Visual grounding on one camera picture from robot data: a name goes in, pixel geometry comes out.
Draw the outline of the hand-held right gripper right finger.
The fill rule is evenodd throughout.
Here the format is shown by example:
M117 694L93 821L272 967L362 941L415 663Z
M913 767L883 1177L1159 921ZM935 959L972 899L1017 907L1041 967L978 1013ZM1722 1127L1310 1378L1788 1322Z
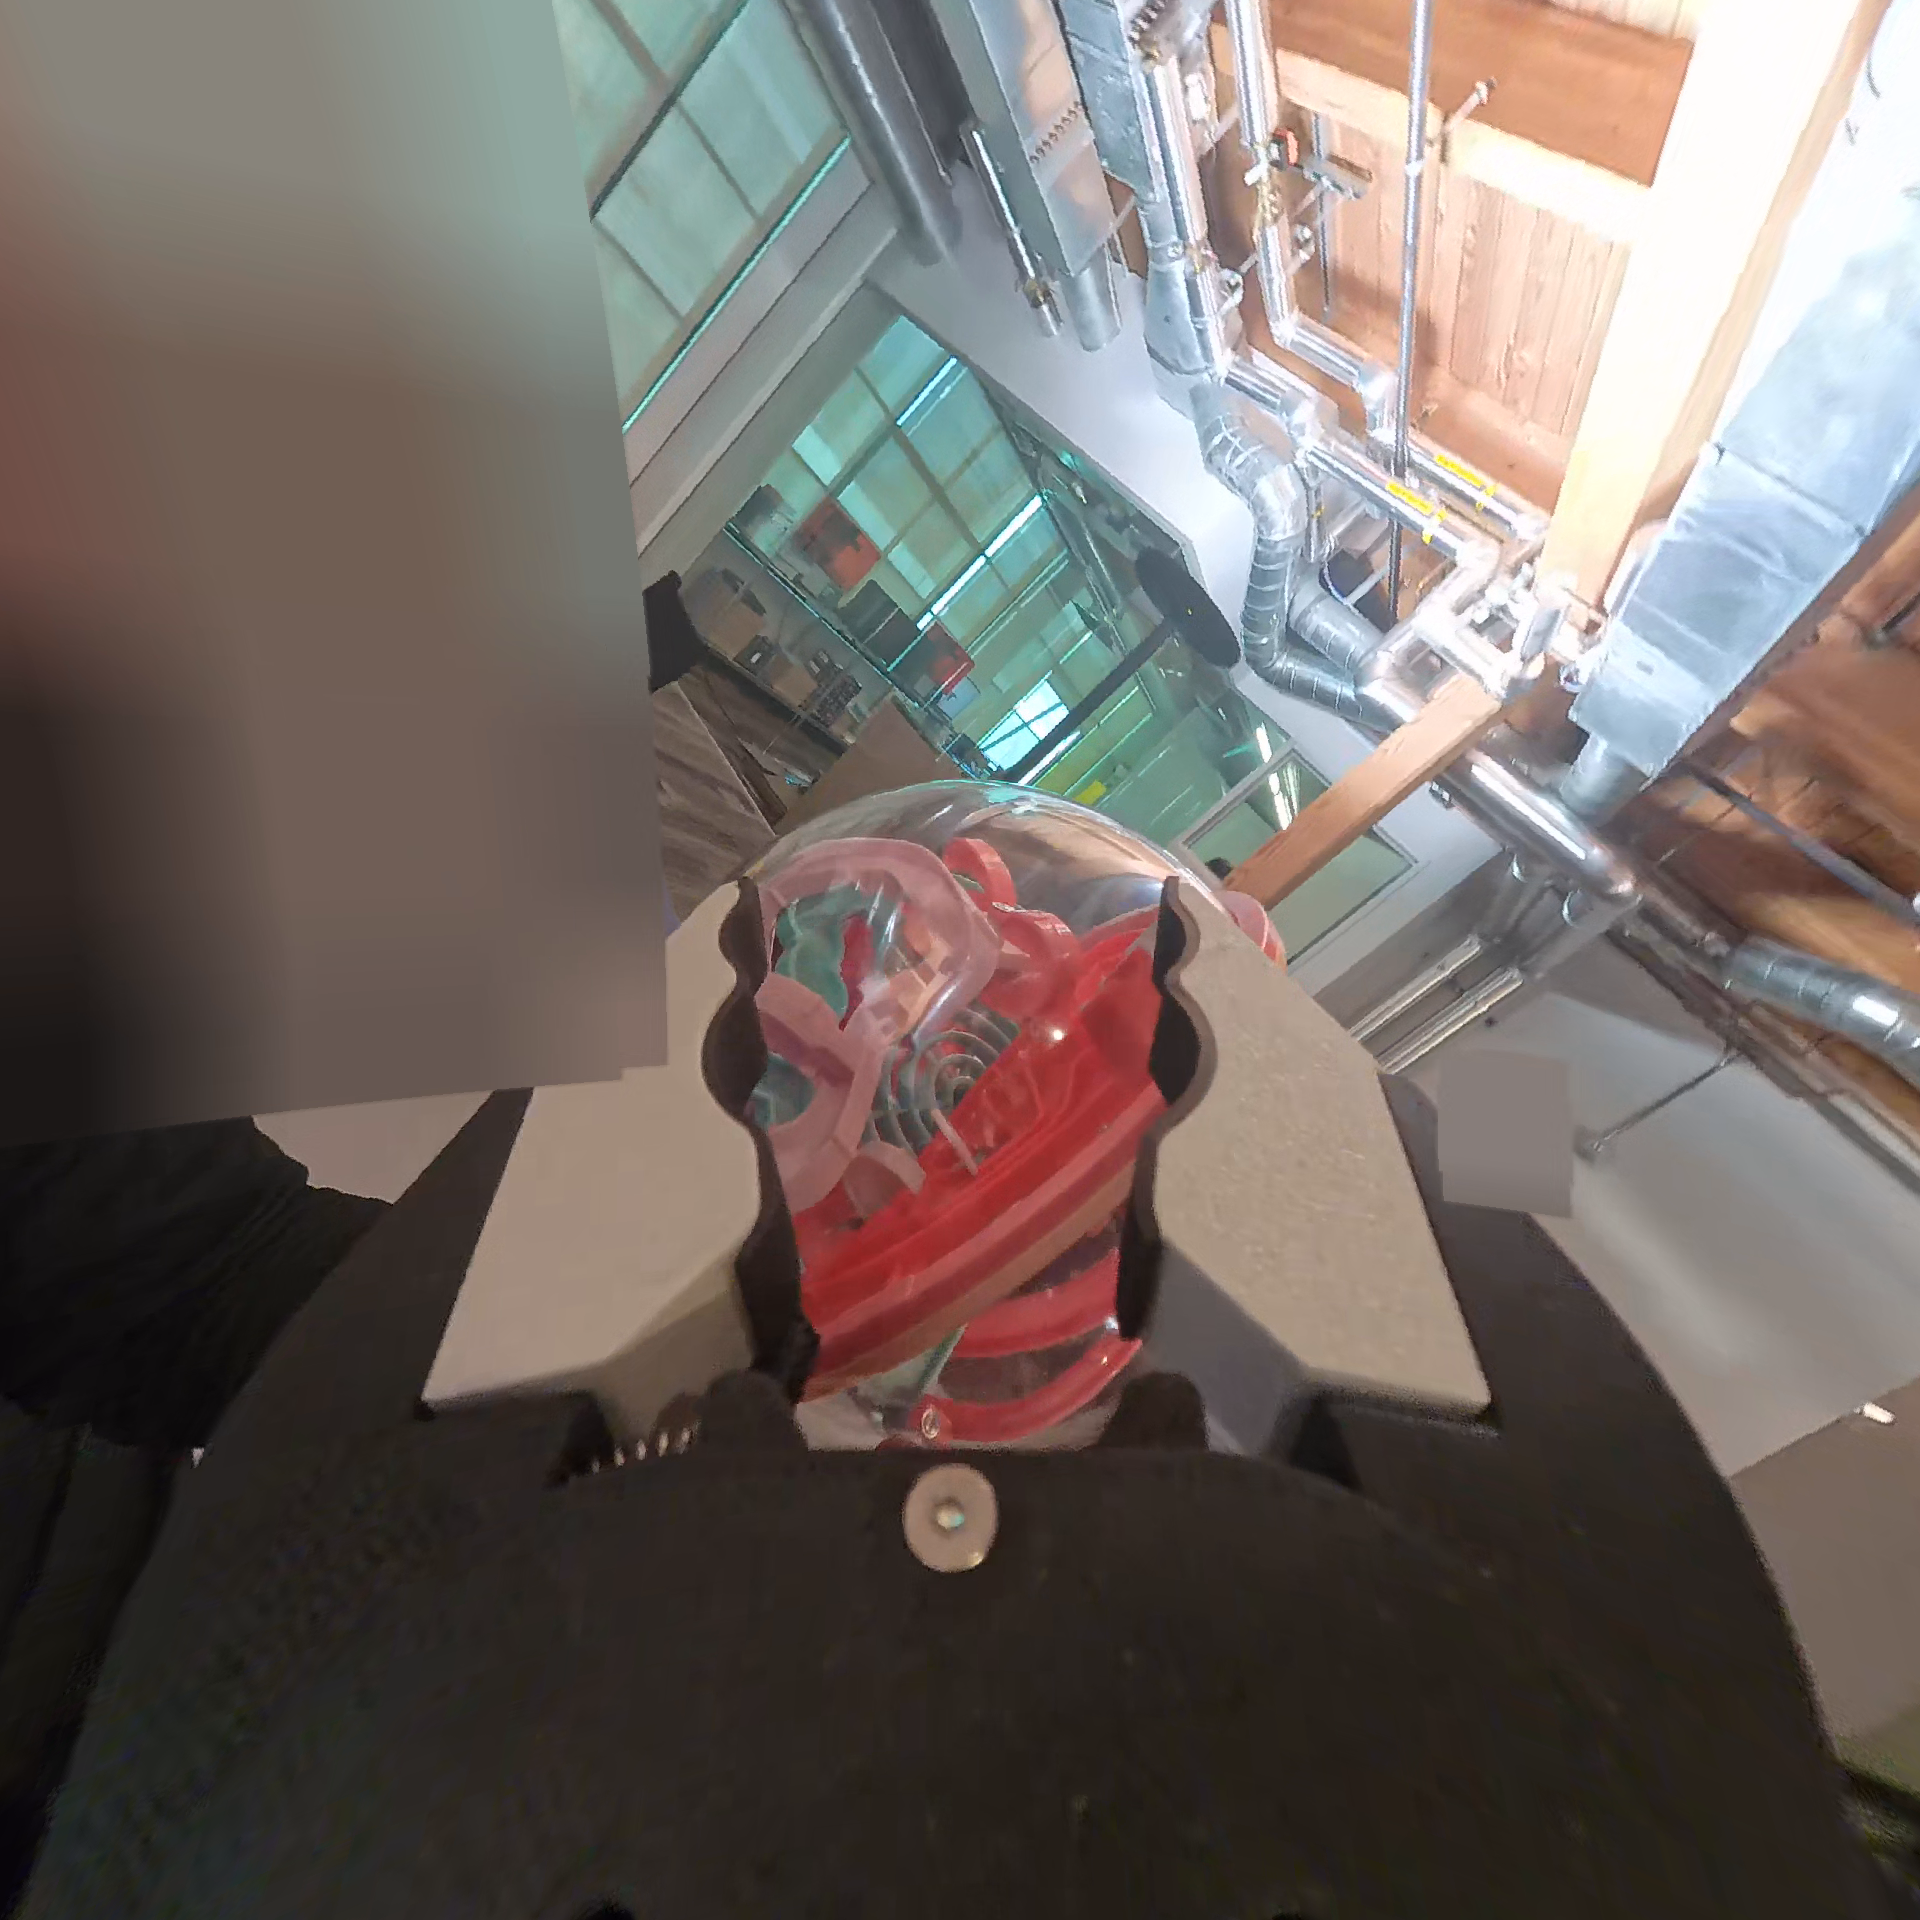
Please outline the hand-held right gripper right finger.
M1488 1416L1372 1051L1165 877L1147 1082L1124 1218L1124 1328L1201 1399L1210 1435L1301 1435L1324 1400Z

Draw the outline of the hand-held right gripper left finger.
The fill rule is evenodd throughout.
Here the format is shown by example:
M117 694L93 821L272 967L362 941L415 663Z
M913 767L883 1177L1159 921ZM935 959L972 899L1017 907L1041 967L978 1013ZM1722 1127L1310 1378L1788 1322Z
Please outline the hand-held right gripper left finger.
M659 1424L732 1371L802 1399L819 1328L753 1123L759 976L759 899L744 877L664 935L664 1057L527 1090L425 1378L432 1408L589 1399L602 1424Z

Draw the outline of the clear maze ball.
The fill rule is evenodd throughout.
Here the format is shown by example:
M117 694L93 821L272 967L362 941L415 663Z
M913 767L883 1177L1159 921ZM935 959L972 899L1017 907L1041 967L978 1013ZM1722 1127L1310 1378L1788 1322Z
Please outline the clear maze ball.
M1114 1263L1165 1114L1165 877L1285 967L1244 893L1022 784L860 795L746 867L746 1109L819 1332L802 1399L881 1443L1071 1443L1132 1371Z

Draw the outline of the person's left forearm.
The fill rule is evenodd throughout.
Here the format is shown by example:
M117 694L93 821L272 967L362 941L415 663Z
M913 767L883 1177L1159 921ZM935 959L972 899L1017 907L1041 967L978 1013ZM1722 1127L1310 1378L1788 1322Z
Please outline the person's left forearm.
M194 1451L272 1332L383 1218L249 1114L0 1153L0 1399Z

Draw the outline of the black floor lamp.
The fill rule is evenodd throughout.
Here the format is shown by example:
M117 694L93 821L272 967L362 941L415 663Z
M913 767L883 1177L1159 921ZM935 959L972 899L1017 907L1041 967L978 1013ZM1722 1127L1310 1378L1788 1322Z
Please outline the black floor lamp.
M1124 572L1095 558L1103 613L1124 622L1132 589L1159 614L1132 650L1114 654L1114 666L1093 688L1093 712L1111 705L1126 680L1140 680L1165 650L1187 650L1210 671L1240 666L1240 633L1218 613L1218 597L1190 578L1190 568L1165 547L1132 556L1132 584L1124 589Z

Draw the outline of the person's dark clothing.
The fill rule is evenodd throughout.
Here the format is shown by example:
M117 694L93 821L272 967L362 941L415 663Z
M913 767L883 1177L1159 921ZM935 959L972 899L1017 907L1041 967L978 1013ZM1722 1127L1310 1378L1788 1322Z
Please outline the person's dark clothing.
M19 1906L178 1451L0 1408L0 1914Z

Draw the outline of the silver round ventilation ducts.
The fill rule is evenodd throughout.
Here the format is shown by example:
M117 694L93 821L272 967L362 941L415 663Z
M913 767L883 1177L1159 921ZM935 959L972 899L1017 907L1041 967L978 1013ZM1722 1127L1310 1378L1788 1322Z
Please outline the silver round ventilation ducts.
M1911 81L1880 75L1891 96L1864 96L1876 53L1899 53L1911 5L1858 5L1876 37L1833 45L1822 81L1849 81L1842 98L1805 98L1795 146L1829 131L1822 165L1783 158L1767 165L1767 197L1747 191L1738 215L1774 209L1795 197L1795 226L1774 258L1813 229L1813 209L1842 191L1836 258L1813 295L1836 273L1858 241L1876 241L1896 215L1896 191L1911 191ZM1456 467L1444 448L1412 443L1411 430L1411 371L1412 371L1412 273L1418 273L1418 165L1429 165L1429 53L1432 5L1412 5L1411 22L1411 152L1401 152L1401 356L1394 368L1350 349L1338 331L1310 321L1287 308L1285 261L1285 134L1275 134L1275 37L1260 5L1220 5L1231 37L1231 109L1240 158L1250 181L1250 273L1260 298L1285 308L1270 340L1287 349L1310 371L1350 395L1366 438L1338 430L1336 399L1310 371L1285 371L1270 356L1240 340L1231 295L1240 273L1220 268L1201 209L1196 122L1190 122L1190 60L1201 45L1201 5L935 5L935 47L948 47L966 103L1002 98L1002 152L1022 152L1022 165L1041 177L1041 152L1066 146L1071 158L1114 164L1140 209L1147 241L1147 360L1165 399L1196 425L1201 467L1250 509L1250 572L1240 603L1240 663L1287 694L1336 696L1392 736L1411 705L1377 694L1377 680L1432 696L1444 680L1474 680L1502 696L1502 724L1464 748L1437 784L1450 784L1528 867L1562 877L1562 935L1580 921L1641 921L1656 949L1679 954L1715 995L1747 995L1783 1022L1833 1032L1899 1074L1911 1082L1911 989L1836 967L1829 954L1767 941L1758 930L1701 921L1671 885L1631 867L1608 844L1608 816L1631 801L1650 782L1613 793L1608 808L1574 808L1562 782L1580 757L1573 696L1600 663L1608 614L1656 544L1695 452L1733 420L1738 395L1774 356L1788 321L1813 295L1774 321L1749 371L1722 371L1715 430L1683 462L1679 488L1650 467L1683 430L1679 405L1650 425L1613 425L1613 448L1596 443L1596 480L1631 480L1645 452L1641 504L1662 504L1650 535L1627 517L1608 568L1613 597L1580 589L1591 568L1554 568L1554 535L1562 509L1542 517L1488 475ZM1864 547L1833 572L1833 584L1788 622L1788 633L1738 680L1764 688L1788 643L1805 643L1836 589L1911 524L1911 488L1880 509Z

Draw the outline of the wooden post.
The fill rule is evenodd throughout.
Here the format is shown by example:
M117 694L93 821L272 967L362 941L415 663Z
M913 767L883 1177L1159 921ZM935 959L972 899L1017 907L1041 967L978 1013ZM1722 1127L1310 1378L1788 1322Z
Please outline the wooden post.
M1401 696L1411 714L1324 795L1297 808L1260 853L1225 872L1225 893L1250 902L1285 902L1301 877L1366 844L1401 795L1437 782L1464 748L1474 748L1502 724L1502 696L1474 680L1444 680L1432 696L1377 680L1377 694Z

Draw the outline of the rectangular metal air duct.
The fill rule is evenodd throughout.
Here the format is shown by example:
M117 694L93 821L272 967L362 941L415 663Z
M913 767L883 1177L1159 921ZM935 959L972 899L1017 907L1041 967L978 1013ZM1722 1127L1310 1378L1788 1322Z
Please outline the rectangular metal air duct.
M1788 321L1627 578L1573 696L1591 736L1562 782L1574 808L1608 808L1689 748L1911 488L1911 448L1920 226L1896 191L1891 229Z

